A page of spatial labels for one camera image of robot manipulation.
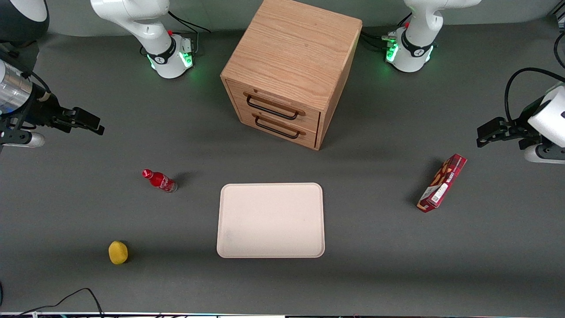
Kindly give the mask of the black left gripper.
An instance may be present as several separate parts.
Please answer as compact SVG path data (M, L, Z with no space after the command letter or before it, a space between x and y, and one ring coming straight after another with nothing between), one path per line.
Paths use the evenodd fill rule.
M510 114L510 104L509 99L504 99L505 113L507 121L511 128L507 125L506 119L504 117L495 117L487 123L481 125L478 129L478 137L476 139L476 145L482 148L492 142L505 141L507 138L507 131L513 138L520 139L519 147L520 150L525 150L530 146L537 147L538 145L547 146L548 140L533 128L531 124L528 123L530 119L537 111L541 110L542 98L538 98L529 105L527 105L521 114L513 119Z

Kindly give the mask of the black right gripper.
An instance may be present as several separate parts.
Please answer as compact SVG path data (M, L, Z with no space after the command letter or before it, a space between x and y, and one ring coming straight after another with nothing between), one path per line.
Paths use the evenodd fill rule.
M55 128L65 133L70 133L73 128L86 129L99 136L105 132L105 127L100 125L99 117L89 113L81 107L72 109L72 117L67 113L71 111L59 105L54 95L48 95L47 99L41 101L45 91L33 91L30 97L23 103L25 113L22 129L36 129L37 126Z

